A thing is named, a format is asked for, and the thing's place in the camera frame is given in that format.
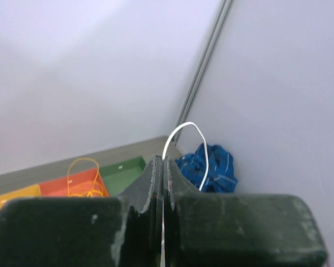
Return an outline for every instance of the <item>yellow box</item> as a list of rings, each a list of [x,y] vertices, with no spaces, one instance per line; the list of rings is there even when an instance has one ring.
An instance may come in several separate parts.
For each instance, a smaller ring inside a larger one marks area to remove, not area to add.
[[[38,184],[24,187],[22,189],[12,191],[6,194],[0,195],[0,208],[4,205],[8,200],[15,199],[17,197],[23,196],[40,196],[40,186]]]

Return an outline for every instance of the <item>yellow string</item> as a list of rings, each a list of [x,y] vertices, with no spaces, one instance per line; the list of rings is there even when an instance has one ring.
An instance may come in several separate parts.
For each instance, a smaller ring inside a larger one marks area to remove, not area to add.
[[[95,163],[97,169],[96,169],[96,175],[94,178],[94,182],[93,182],[93,186],[91,188],[91,190],[86,189],[85,187],[82,187],[82,185],[87,185],[87,184],[91,184],[91,182],[83,182],[79,185],[73,186],[70,190],[69,188],[69,173],[73,167],[73,165],[79,161],[92,161]],[[90,158],[90,157],[79,157],[77,158],[75,161],[72,162],[71,166],[69,166],[68,171],[67,171],[67,195],[68,196],[94,196],[93,194],[98,194],[99,196],[103,196],[103,187],[101,184],[99,184],[98,182],[96,182],[97,178],[99,176],[99,164],[96,160]],[[95,189],[95,185],[97,185],[100,190],[96,190]]]

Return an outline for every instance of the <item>blue plaid cloth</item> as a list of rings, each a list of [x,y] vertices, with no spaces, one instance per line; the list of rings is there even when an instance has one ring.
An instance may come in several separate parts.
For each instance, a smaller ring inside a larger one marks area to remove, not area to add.
[[[207,145],[209,171],[203,185],[203,192],[232,193],[238,180],[234,177],[233,156],[221,146]],[[181,173],[199,188],[205,174],[205,155],[203,143],[194,154],[187,154],[176,163]]]

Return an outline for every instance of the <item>white surface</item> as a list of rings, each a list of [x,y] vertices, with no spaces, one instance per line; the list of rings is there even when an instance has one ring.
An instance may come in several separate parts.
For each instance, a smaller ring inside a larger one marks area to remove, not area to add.
[[[188,120],[233,154],[237,192],[309,204],[334,267],[334,1],[236,1]]]
[[[167,135],[219,0],[0,0],[0,174]]]

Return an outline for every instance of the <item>green tray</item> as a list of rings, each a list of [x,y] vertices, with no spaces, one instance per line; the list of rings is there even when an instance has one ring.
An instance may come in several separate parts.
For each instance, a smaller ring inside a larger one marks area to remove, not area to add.
[[[123,192],[136,180],[146,166],[143,157],[136,157],[100,168],[100,175],[110,196]]]

